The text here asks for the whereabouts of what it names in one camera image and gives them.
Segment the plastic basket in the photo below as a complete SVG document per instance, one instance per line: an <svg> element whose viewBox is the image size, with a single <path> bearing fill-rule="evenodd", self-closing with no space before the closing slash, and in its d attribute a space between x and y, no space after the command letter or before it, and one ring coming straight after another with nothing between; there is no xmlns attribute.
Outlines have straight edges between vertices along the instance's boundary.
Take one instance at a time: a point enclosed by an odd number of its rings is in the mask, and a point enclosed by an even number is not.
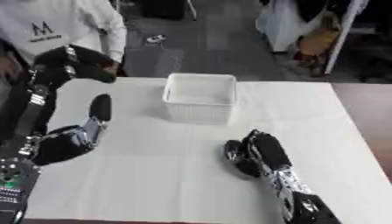
<svg viewBox="0 0 392 224"><path fill-rule="evenodd" d="M236 78L173 73L164 90L164 103L173 122L229 124L236 103Z"/></svg>

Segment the white tablecloth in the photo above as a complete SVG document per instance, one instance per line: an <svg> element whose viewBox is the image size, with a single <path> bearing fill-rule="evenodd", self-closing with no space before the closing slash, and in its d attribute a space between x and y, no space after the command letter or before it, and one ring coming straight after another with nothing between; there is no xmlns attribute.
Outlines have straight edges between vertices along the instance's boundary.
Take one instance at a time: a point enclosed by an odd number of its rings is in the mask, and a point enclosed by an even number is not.
<svg viewBox="0 0 392 224"><path fill-rule="evenodd" d="M270 189L228 172L222 145L253 128L276 136L300 178L344 224L392 221L392 187L329 84L242 82L229 126L165 120L165 80L114 85L73 80L51 128L84 123L89 103L113 98L101 146L44 169L29 218L282 224Z"/></svg>

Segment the white shirt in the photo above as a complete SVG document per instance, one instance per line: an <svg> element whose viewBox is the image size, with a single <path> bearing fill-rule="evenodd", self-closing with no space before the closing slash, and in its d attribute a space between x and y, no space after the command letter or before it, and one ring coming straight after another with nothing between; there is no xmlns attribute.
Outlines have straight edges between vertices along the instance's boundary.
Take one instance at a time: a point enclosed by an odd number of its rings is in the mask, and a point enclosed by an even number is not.
<svg viewBox="0 0 392 224"><path fill-rule="evenodd" d="M108 56L121 62L127 31L109 0L0 0L0 39L29 64L37 55L69 44L102 53L100 29L108 33Z"/></svg>

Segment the person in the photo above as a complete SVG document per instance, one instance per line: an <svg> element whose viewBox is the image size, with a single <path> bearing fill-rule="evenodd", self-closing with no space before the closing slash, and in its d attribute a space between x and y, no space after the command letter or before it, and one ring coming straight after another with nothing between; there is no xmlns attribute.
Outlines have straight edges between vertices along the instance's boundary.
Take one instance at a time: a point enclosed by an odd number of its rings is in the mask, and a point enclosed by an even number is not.
<svg viewBox="0 0 392 224"><path fill-rule="evenodd" d="M109 0L0 0L0 39L27 65L37 55L59 46L73 44L100 53L106 46L106 54L115 64L104 69L116 74L126 35L123 17ZM20 73L16 57L11 55L0 54L0 76Z"/></svg>

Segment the robotic hand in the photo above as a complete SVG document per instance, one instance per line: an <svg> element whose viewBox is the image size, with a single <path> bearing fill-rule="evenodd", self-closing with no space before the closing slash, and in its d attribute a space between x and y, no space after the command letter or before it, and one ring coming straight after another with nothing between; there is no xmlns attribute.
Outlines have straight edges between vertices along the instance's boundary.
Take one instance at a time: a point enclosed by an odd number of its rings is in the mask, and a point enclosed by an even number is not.
<svg viewBox="0 0 392 224"><path fill-rule="evenodd" d="M97 96L84 126L46 133L55 110L56 92L73 78L112 83L101 67L114 61L98 52L68 45L38 56L11 90L0 111L0 222L22 221L40 166L76 158L93 150L111 119L109 95Z"/></svg>
<svg viewBox="0 0 392 224"><path fill-rule="evenodd" d="M284 148L273 136L253 130L242 142L228 141L225 159L244 178L265 178L278 197L287 224L341 224L322 199L294 172Z"/></svg>

